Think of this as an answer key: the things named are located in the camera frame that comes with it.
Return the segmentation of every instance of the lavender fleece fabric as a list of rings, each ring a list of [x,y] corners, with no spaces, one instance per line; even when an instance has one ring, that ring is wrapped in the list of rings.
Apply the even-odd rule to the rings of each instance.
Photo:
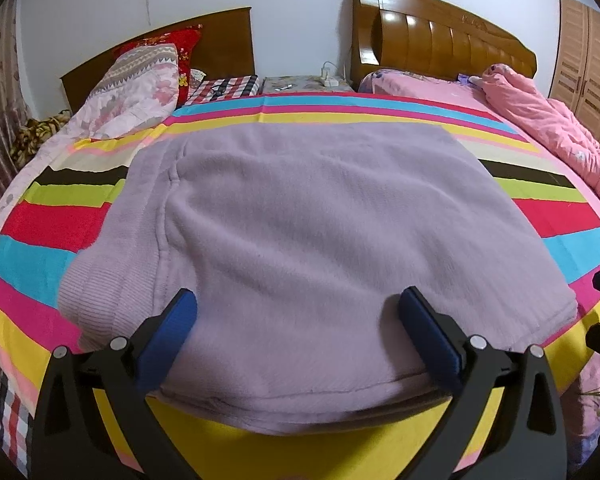
[[[440,401],[398,320],[410,285],[496,348],[576,314],[539,235],[441,127],[255,123],[141,150],[58,303],[100,346],[189,288],[198,321],[157,395],[288,434]]]

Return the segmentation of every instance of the patterned quilt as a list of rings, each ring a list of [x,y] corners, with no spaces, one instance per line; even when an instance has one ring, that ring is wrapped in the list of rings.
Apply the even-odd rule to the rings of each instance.
[[[165,136],[250,121],[423,121],[453,134],[526,215],[576,293],[576,321],[543,345],[560,391],[577,377],[590,357],[586,329],[600,321],[600,293],[591,286],[593,273],[600,270],[600,218],[551,160],[486,112],[407,98],[286,94],[184,107],[131,136],[79,141],[24,193],[0,234],[0,365],[31,413],[53,348],[64,344],[79,351],[78,329],[57,311],[59,282],[77,251],[97,238],[134,155]],[[499,398],[498,392],[492,394],[466,459],[484,443]],[[98,399],[116,450],[133,465],[110,408],[103,396]],[[204,478],[393,479],[445,409],[352,433],[277,438],[199,420],[155,399],[148,402]],[[232,460],[226,460],[227,454]]]

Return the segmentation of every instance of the nightstand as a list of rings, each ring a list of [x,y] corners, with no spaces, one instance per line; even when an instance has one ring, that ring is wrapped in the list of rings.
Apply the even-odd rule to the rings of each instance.
[[[317,75],[267,77],[262,86],[262,93],[291,94],[295,92],[353,92],[353,89],[343,78],[340,76],[335,76],[335,78],[340,83],[338,86],[323,86],[320,82],[320,77]]]

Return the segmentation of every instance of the headboard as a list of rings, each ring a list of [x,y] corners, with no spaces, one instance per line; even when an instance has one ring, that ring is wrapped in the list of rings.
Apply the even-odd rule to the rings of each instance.
[[[208,79],[253,75],[253,44],[251,43],[251,7],[223,10],[172,23],[141,34],[131,40],[157,36],[170,30],[202,24],[202,38],[191,54],[191,67],[202,70]],[[116,60],[114,46],[82,63],[62,76],[62,85],[72,112],[77,112],[91,90]]]
[[[533,77],[536,55],[518,38],[442,0],[353,0],[351,78],[397,68],[454,80],[506,63]]]

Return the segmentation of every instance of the silver screw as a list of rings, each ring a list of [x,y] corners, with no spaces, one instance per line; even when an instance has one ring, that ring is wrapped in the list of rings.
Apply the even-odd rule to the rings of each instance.
[[[487,340],[481,335],[472,335],[471,339],[469,339],[469,344],[478,350],[487,348]]]
[[[67,353],[66,346],[59,346],[54,350],[54,357],[56,359],[62,359]]]
[[[542,347],[538,345],[531,345],[529,347],[529,351],[533,357],[537,357],[538,359],[544,355],[544,350],[542,350]]]
[[[109,347],[112,350],[122,350],[126,347],[126,337],[118,336],[111,340]]]

